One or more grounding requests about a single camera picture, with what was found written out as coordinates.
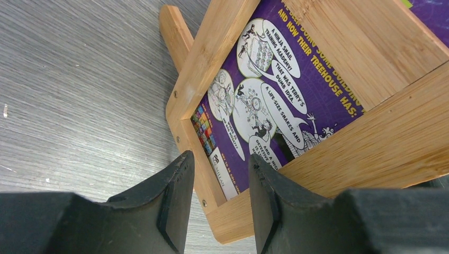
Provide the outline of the purple 52-Storey Treehouse book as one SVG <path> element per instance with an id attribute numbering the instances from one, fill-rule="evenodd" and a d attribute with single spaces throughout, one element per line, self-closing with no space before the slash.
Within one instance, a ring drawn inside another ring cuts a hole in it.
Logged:
<path id="1" fill-rule="evenodd" d="M 281 1 L 261 3 L 191 120 L 226 200 L 260 155 L 321 192 L 404 186 L 448 172 L 448 64 L 367 113 Z"/>

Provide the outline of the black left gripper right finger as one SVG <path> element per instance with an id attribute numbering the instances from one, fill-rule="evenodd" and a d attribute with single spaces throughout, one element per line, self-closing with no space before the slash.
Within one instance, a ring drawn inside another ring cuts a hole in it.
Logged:
<path id="1" fill-rule="evenodd" d="M 259 155 L 248 164 L 258 253 L 448 253 L 448 179 L 318 195 Z"/>

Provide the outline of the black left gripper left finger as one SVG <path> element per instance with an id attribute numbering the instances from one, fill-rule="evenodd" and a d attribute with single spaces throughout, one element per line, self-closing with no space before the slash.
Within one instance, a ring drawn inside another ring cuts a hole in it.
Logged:
<path id="1" fill-rule="evenodd" d="M 70 192 L 1 193 L 1 253 L 183 253 L 194 155 L 106 202 Z"/>

